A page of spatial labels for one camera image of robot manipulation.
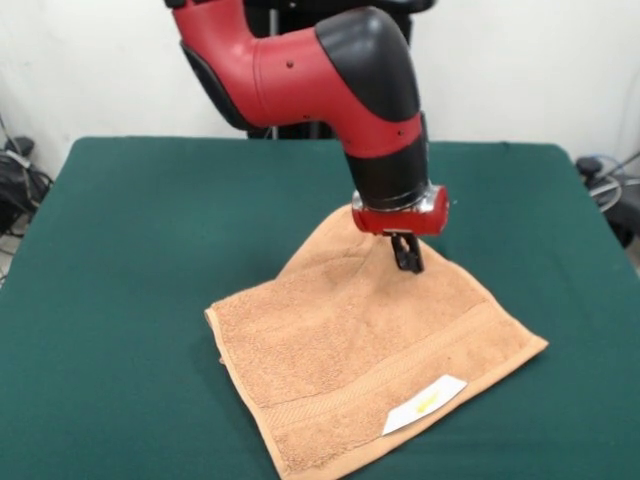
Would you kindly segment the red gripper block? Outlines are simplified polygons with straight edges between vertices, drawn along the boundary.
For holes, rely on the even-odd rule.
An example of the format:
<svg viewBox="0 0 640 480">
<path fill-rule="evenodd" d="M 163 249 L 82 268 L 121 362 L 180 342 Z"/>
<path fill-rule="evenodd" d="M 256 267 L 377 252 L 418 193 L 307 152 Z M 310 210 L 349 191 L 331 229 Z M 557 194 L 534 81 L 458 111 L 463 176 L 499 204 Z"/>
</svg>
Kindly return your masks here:
<svg viewBox="0 0 640 480">
<path fill-rule="evenodd" d="M 449 217 L 449 196 L 445 186 L 429 185 L 418 201 L 406 208 L 377 211 L 366 206 L 358 191 L 351 202 L 356 227 L 375 235 L 391 234 L 391 245 L 399 270 L 415 274 L 424 271 L 419 239 L 415 236 L 437 236 Z"/>
</svg>

